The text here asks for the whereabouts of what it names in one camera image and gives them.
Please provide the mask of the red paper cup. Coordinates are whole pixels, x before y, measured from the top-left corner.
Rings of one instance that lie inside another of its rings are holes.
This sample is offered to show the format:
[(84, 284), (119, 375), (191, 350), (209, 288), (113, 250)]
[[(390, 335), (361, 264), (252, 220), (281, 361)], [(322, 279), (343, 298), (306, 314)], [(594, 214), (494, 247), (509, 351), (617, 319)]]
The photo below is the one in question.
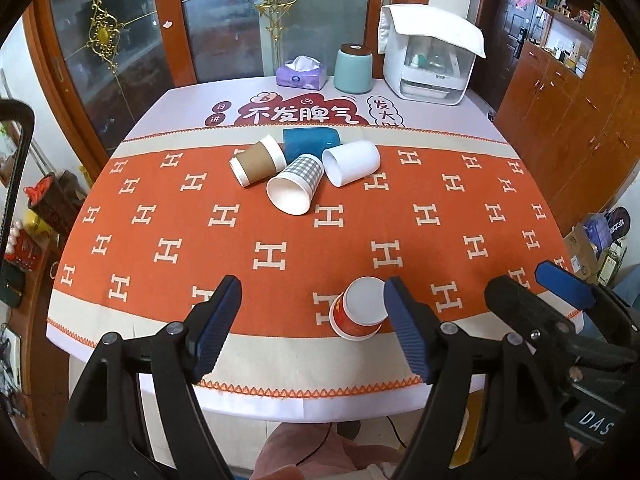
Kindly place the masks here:
[(373, 337), (387, 318), (384, 282), (373, 276), (352, 281), (330, 307), (329, 321), (334, 332), (348, 341)]

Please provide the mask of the white paper cup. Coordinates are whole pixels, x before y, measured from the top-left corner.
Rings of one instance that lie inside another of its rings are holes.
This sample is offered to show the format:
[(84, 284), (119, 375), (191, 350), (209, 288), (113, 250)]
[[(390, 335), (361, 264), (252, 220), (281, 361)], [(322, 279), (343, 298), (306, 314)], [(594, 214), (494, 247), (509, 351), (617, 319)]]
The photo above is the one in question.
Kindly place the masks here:
[(381, 165), (375, 144), (367, 140), (345, 143), (322, 153), (324, 172), (336, 188), (374, 174)]

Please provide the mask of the grey plaid paper cup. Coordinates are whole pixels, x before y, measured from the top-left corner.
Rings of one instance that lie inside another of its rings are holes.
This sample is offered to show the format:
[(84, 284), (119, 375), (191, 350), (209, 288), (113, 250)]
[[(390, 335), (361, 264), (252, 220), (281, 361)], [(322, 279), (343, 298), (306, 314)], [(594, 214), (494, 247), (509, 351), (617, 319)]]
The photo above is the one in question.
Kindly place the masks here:
[(301, 154), (267, 182), (267, 196), (280, 211), (301, 216), (310, 209), (323, 174), (318, 157)]

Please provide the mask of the brown sleeve paper cup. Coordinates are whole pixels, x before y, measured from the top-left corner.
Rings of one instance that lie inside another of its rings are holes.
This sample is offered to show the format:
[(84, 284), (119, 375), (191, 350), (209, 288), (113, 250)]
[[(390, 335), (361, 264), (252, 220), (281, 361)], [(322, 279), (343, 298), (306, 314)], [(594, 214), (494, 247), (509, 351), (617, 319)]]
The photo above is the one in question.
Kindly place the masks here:
[(276, 176), (286, 167), (285, 154), (273, 136), (264, 136), (229, 162), (232, 174), (242, 188)]

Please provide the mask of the blue paper cup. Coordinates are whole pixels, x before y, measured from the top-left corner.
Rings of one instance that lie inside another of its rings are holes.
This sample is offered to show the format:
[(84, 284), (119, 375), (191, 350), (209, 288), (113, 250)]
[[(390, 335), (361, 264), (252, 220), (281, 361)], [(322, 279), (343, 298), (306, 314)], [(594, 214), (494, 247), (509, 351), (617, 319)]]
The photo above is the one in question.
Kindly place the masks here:
[(283, 153), (288, 164), (303, 154), (321, 158), (325, 150), (340, 144), (340, 135), (331, 127), (299, 127), (283, 130)]

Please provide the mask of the cardboard box with items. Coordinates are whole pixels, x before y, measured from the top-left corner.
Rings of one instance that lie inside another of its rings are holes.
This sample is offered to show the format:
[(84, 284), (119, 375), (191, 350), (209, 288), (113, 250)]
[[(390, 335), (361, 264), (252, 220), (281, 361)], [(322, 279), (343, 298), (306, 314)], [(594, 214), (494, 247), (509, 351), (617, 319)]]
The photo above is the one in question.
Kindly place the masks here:
[(590, 214), (584, 222), (575, 224), (564, 242), (570, 254), (570, 268), (578, 278), (611, 285), (626, 255), (630, 227), (631, 218), (625, 207)]

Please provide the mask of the wooden cabinet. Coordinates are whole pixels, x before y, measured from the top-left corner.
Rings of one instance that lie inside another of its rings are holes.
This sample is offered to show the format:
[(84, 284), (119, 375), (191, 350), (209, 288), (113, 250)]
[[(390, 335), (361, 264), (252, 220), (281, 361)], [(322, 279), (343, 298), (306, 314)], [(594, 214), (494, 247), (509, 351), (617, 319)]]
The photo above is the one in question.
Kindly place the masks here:
[(639, 58), (601, 0), (537, 0), (496, 116), (562, 233), (639, 170)]

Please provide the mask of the dark basket red items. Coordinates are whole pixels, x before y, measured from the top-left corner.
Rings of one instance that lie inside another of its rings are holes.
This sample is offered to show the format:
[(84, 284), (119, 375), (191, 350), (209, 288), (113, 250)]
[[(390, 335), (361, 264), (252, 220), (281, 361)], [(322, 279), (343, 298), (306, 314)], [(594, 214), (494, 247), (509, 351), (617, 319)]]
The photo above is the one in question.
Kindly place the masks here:
[(28, 208), (62, 236), (69, 236), (87, 197), (77, 177), (68, 170), (50, 172), (26, 186)]

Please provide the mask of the white countertop appliance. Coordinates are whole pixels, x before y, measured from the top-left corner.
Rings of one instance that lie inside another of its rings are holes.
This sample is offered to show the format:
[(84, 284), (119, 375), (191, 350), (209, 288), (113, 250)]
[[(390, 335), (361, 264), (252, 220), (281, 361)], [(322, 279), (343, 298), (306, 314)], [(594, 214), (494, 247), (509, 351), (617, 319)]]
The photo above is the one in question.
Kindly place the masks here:
[(396, 96), (408, 101), (458, 105), (468, 88), (476, 55), (431, 36), (387, 38), (383, 75)]

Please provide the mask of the orange H-pattern tablecloth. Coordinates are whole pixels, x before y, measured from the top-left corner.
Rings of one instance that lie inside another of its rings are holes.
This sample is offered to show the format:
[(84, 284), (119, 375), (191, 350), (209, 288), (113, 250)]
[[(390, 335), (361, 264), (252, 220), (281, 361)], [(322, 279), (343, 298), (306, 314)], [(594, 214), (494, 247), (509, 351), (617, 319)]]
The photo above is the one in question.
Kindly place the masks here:
[[(230, 159), (287, 128), (331, 126), (381, 156), (367, 177), (322, 181), (299, 216), (244, 188)], [(514, 149), (478, 107), (302, 93), (267, 78), (166, 92), (96, 179), (64, 248), (47, 314), (50, 341), (86, 360), (108, 332), (143, 337), (185, 318), (221, 279), (242, 306), (214, 370), (206, 410), (332, 422), (423, 408), (428, 389), (383, 325), (353, 342), (329, 310), (362, 276), (399, 276), (417, 300), (471, 335), (506, 326), (485, 304), (507, 275), (540, 292), (535, 269), (572, 270), (553, 214)]]

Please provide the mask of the teal canister brown lid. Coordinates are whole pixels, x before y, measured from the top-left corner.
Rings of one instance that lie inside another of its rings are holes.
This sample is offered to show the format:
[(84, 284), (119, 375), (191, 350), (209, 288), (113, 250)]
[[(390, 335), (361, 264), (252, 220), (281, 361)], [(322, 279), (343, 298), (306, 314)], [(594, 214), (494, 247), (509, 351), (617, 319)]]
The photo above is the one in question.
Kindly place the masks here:
[(334, 66), (334, 87), (349, 94), (367, 93), (372, 88), (373, 54), (362, 44), (342, 44)]

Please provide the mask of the purple tissue box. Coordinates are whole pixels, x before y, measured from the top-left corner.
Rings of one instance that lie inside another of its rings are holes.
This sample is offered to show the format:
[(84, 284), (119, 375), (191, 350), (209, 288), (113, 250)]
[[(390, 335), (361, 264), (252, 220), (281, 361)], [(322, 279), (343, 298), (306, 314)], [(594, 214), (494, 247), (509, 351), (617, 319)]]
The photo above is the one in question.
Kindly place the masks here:
[(326, 66), (311, 56), (299, 55), (276, 70), (277, 85), (281, 87), (321, 90), (326, 84)]

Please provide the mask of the glass door gold ornament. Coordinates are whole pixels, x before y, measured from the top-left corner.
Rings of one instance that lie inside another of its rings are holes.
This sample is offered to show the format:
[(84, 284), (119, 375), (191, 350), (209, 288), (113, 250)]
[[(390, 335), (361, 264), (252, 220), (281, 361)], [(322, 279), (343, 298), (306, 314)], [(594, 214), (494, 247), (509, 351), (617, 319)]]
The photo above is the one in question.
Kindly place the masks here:
[(391, 2), (427, 0), (32, 0), (23, 23), (53, 115), (96, 174), (166, 91), (299, 55), (333, 65), (346, 42), (372, 46)]

